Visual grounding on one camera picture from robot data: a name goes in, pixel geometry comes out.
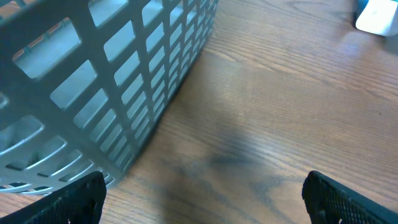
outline gray plastic basket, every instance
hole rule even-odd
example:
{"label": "gray plastic basket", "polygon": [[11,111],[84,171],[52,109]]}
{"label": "gray plastic basket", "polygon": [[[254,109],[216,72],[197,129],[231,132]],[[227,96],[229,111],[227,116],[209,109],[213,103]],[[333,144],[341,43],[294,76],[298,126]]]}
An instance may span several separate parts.
{"label": "gray plastic basket", "polygon": [[217,0],[0,1],[0,192],[119,182],[197,58]]}

